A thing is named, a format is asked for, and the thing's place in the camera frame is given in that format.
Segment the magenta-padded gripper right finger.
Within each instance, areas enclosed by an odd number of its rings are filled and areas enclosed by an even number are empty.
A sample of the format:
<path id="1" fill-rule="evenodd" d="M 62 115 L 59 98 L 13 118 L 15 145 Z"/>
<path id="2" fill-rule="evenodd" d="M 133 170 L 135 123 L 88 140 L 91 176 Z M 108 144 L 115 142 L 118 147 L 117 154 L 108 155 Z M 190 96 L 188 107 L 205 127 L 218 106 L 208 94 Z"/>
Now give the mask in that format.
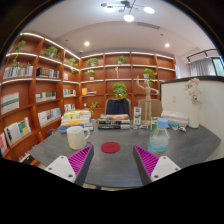
<path id="1" fill-rule="evenodd" d="M 143 185 L 180 170 L 180 167 L 167 156 L 158 157 L 137 145 L 133 146 L 133 156 Z"/>

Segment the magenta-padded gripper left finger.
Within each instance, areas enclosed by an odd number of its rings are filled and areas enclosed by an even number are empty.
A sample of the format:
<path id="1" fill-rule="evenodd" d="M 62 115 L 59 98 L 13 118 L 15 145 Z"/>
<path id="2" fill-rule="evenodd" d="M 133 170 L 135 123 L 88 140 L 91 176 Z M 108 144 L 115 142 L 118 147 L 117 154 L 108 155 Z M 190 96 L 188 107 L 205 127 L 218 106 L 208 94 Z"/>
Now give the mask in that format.
<path id="1" fill-rule="evenodd" d="M 45 170 L 78 186 L 82 186 L 93 155 L 94 146 L 89 145 L 68 157 L 60 155 Z"/>

